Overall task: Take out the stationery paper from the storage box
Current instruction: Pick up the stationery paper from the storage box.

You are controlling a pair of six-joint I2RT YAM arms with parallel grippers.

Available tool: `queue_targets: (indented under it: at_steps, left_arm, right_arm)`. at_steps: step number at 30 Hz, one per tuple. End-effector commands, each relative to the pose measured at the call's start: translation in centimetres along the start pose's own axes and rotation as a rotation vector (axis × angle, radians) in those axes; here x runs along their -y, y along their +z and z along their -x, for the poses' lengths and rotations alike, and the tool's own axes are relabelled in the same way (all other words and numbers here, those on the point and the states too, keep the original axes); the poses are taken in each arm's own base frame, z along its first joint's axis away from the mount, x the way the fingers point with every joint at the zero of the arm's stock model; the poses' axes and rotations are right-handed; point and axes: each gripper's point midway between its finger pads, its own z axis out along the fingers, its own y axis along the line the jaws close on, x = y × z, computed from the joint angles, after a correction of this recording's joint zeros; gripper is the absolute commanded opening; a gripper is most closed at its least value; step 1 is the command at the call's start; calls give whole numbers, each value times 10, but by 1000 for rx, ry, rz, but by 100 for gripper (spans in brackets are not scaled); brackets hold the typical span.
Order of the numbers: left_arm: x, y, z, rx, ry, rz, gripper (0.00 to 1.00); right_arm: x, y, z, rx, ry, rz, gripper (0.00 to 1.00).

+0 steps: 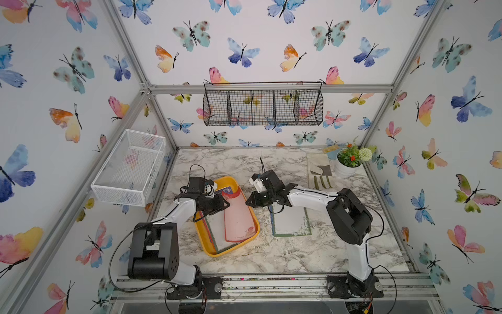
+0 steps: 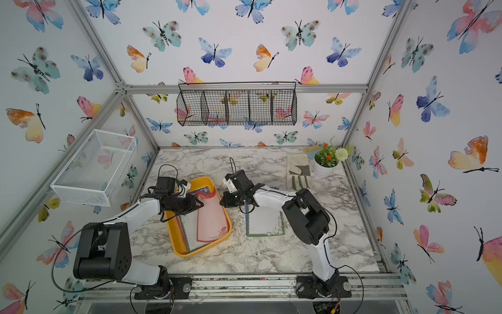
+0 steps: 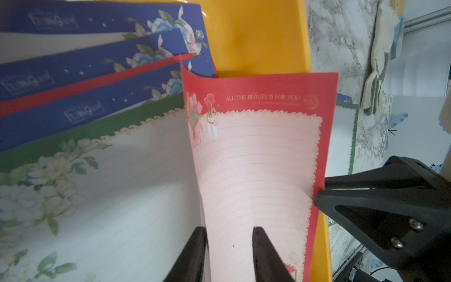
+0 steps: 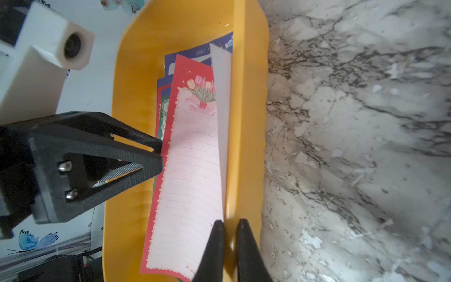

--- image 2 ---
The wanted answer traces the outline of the red stationery paper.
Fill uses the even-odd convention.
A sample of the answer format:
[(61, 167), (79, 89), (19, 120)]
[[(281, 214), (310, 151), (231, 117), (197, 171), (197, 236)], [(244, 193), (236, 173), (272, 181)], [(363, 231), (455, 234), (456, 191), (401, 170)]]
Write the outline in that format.
[(224, 208), (216, 191), (197, 193), (197, 198), (204, 203), (197, 214), (197, 241), (212, 243), (224, 237), (228, 232), (228, 223)]

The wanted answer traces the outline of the green floral stationery paper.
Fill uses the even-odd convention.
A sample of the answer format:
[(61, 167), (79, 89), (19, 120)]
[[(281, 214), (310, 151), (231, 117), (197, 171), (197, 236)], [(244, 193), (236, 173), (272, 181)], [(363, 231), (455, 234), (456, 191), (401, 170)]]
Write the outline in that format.
[(246, 235), (250, 238), (285, 235), (282, 212), (264, 206), (245, 205)]

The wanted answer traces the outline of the yellow plastic storage tray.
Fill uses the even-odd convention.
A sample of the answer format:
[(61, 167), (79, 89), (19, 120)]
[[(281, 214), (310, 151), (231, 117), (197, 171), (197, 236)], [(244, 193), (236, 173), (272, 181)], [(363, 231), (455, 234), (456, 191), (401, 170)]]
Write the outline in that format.
[(203, 207), (187, 215), (174, 216), (169, 212), (166, 222), (173, 251), (177, 256), (195, 256), (226, 240), (232, 223), (226, 208), (220, 205), (221, 197), (209, 177), (190, 181), (188, 194), (202, 201)]

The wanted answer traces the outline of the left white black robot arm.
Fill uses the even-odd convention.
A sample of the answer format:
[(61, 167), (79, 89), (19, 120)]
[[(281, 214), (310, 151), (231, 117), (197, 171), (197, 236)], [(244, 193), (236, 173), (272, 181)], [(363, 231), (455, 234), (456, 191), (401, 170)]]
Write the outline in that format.
[(135, 285), (146, 299), (174, 296), (174, 284), (164, 266), (146, 264), (132, 257), (130, 236), (153, 217), (169, 221), (166, 212), (175, 217), (201, 209), (204, 204), (189, 193), (185, 180), (161, 177), (147, 193), (122, 213), (102, 222), (91, 222), (77, 235), (79, 245), (73, 264), (73, 276), (85, 281), (99, 281), (101, 286), (120, 282)]

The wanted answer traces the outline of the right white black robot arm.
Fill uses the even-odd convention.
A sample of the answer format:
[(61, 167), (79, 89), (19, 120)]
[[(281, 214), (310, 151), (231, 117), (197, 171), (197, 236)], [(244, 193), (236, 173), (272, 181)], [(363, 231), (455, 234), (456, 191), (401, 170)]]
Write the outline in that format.
[(224, 178), (227, 191), (220, 201), (225, 208), (253, 205), (257, 208), (281, 211), (297, 238), (308, 245), (312, 273), (296, 277), (295, 294), (313, 300), (318, 297), (352, 297), (349, 279), (341, 276), (340, 267), (332, 264), (329, 250), (329, 224), (335, 219), (306, 188), (286, 192), (254, 184), (243, 170), (229, 173)]

